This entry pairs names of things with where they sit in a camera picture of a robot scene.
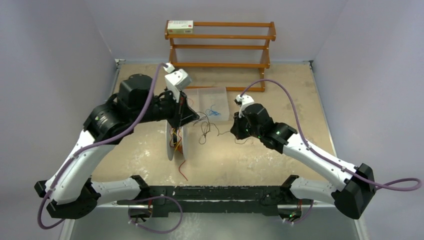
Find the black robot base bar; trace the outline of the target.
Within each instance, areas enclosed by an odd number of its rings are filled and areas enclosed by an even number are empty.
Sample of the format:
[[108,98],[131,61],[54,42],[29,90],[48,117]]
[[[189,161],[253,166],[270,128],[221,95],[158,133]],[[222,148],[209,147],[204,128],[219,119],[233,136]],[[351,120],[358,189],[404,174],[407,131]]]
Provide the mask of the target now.
[[281,185],[242,186],[174,186],[146,185],[134,200],[119,200],[120,205],[148,205],[154,218],[170,213],[261,214],[289,215],[285,208],[297,210],[299,205],[311,203],[296,198],[289,190],[295,180],[291,175]]

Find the white plastic cable spool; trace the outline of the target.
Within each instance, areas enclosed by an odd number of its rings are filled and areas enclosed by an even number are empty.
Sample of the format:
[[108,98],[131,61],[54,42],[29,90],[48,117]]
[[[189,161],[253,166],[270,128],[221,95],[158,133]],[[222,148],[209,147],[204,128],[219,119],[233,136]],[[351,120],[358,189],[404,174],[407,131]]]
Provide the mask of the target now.
[[165,123],[165,146],[169,161],[174,159],[174,155],[177,152],[183,156],[184,160],[188,159],[188,130],[187,126],[173,128],[168,122]]

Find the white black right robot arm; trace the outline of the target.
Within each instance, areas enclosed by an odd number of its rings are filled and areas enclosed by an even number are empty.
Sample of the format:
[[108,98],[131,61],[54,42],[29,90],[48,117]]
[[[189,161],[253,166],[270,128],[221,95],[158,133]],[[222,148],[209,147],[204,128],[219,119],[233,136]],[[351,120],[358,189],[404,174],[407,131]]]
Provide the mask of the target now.
[[373,169],[365,163],[345,162],[316,145],[304,141],[297,130],[275,122],[259,103],[238,103],[230,132],[238,140],[253,137],[266,148],[291,157],[324,177],[324,181],[290,175],[280,196],[288,204],[308,199],[334,205],[343,215],[358,220],[376,194]]

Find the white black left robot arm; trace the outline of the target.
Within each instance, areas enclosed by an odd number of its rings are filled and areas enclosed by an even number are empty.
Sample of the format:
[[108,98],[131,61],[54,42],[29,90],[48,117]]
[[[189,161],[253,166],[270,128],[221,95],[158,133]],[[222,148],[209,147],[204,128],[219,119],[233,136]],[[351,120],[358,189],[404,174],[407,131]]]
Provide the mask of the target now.
[[184,89],[192,79],[182,70],[165,76],[165,89],[154,95],[156,82],[148,75],[133,74],[123,80],[118,92],[93,109],[78,141],[57,173],[38,181],[34,188],[42,208],[54,219],[79,219],[95,207],[132,200],[138,205],[149,199],[150,188],[142,177],[111,182],[92,181],[103,158],[140,123],[167,121],[178,129],[199,118],[189,107]]

